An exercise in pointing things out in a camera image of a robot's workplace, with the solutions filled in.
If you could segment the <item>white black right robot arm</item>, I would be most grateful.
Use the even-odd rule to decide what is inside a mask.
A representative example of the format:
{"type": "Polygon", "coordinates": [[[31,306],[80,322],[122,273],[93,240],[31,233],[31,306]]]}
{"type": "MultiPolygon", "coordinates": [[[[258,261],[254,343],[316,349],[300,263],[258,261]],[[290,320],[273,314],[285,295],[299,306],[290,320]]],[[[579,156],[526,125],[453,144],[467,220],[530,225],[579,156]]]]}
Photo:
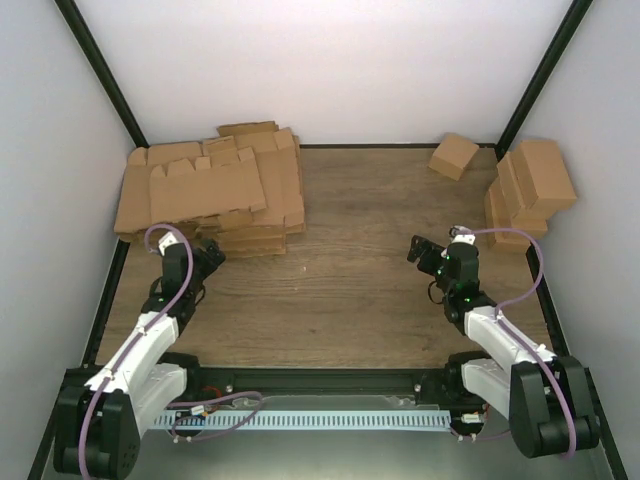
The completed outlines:
{"type": "Polygon", "coordinates": [[[482,290],[475,239],[474,231],[455,226],[448,245],[415,235],[407,254],[441,292],[446,319],[482,349],[451,363],[445,393],[458,403],[477,396],[495,409],[527,458],[571,457],[597,447],[600,429],[586,369],[527,337],[503,304],[482,290]]]}

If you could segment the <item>brown cardboard box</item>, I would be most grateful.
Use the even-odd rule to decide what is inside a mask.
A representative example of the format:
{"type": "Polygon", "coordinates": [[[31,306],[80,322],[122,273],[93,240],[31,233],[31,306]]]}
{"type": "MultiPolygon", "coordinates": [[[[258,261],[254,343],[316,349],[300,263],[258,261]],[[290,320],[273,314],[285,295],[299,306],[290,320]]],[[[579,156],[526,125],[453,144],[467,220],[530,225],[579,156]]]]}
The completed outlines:
{"type": "Polygon", "coordinates": [[[267,202],[254,151],[231,148],[153,168],[151,221],[178,223],[237,210],[260,211],[267,202]]]}

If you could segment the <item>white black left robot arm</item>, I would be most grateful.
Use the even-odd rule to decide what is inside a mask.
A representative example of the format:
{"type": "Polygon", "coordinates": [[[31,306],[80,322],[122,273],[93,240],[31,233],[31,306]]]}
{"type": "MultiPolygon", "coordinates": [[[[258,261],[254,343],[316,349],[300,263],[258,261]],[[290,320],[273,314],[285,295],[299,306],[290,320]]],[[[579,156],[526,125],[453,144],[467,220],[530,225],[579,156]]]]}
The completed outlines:
{"type": "Polygon", "coordinates": [[[142,437],[168,404],[191,404],[203,395],[197,358],[168,350],[226,256],[213,240],[188,248],[172,234],[161,238],[159,252],[162,274],[150,285],[132,332],[91,378],[63,387],[58,396],[53,466],[59,473],[126,478],[142,437]]]}

